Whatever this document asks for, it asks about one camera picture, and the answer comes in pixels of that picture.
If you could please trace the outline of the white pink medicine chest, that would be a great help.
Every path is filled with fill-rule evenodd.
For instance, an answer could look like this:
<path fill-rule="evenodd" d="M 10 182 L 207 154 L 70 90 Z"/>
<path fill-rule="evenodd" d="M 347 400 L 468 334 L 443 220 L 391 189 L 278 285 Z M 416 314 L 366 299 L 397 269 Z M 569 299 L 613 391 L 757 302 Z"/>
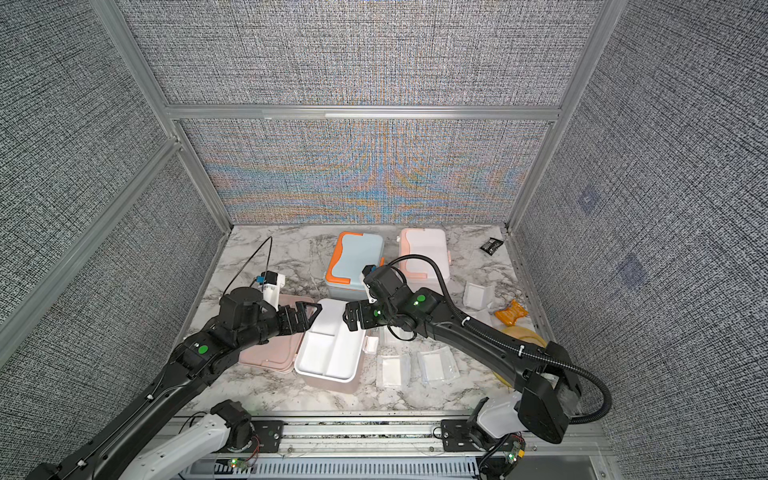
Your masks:
<path fill-rule="evenodd" d="M 450 279 L 450 252 L 446 232 L 433 228 L 405 228 L 398 237 L 399 256 L 422 255 L 431 259 L 439 268 L 445 284 Z M 409 287 L 441 292 L 438 275 L 432 266 L 423 260 L 407 259 L 397 267 L 405 275 Z"/>

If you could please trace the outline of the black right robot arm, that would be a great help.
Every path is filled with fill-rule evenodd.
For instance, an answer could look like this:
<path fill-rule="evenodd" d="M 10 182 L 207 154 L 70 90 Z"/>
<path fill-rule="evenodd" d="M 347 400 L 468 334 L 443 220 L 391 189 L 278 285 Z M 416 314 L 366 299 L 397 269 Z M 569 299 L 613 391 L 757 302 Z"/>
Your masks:
<path fill-rule="evenodd" d="M 438 279 L 438 291 L 412 290 L 397 268 L 406 260 L 423 261 L 441 273 L 435 261 L 420 254 L 365 266 L 361 279 L 368 298 L 346 305 L 349 330 L 399 328 L 474 358 L 520 394 L 508 410 L 525 430 L 549 443 L 561 443 L 569 426 L 596 422 L 610 412 L 609 387 L 574 364 L 565 347 L 554 341 L 538 346 L 484 324 L 456 306 L 443 278 Z"/>

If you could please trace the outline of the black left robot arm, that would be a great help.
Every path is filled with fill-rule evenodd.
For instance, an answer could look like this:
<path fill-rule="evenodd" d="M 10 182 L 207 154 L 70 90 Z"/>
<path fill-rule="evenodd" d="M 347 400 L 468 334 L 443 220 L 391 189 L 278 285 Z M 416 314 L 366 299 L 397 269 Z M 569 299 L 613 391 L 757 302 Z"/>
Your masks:
<path fill-rule="evenodd" d="M 219 312 L 179 343 L 155 379 L 99 433 L 58 463 L 41 463 L 29 479 L 118 479 L 162 427 L 239 361 L 240 353 L 274 337 L 304 333 L 323 307 L 272 306 L 261 291 L 238 287 Z"/>

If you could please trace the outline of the blue orange medicine box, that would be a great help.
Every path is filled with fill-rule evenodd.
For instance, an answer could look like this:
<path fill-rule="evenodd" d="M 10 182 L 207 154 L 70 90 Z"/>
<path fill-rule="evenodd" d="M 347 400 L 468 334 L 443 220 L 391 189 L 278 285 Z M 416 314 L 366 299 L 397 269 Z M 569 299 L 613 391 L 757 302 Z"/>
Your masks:
<path fill-rule="evenodd" d="M 380 235 L 340 233 L 325 274 L 329 297 L 347 301 L 366 300 L 362 271 L 368 265 L 379 265 L 383 251 L 384 239 Z"/>

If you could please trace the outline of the pink white medicine box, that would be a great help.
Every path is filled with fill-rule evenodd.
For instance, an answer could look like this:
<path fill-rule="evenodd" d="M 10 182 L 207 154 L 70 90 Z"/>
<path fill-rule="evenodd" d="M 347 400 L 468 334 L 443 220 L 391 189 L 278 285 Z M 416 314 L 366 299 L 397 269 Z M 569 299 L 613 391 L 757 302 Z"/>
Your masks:
<path fill-rule="evenodd" d="M 274 337 L 240 353 L 239 363 L 277 373 L 295 372 L 311 387 L 352 394 L 360 385 L 366 332 L 342 319 L 346 302 L 321 299 L 321 312 L 305 333 Z"/>

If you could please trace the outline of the clear plastic gauze box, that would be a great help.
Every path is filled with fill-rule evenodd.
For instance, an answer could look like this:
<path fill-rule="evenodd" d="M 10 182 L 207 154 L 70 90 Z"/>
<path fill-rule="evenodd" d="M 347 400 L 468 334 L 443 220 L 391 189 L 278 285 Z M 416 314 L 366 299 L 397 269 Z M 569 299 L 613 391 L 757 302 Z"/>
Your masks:
<path fill-rule="evenodd" d="M 488 309 L 495 298 L 495 287 L 482 286 L 472 282 L 467 282 L 464 294 L 463 305 L 471 310 L 481 311 Z"/>

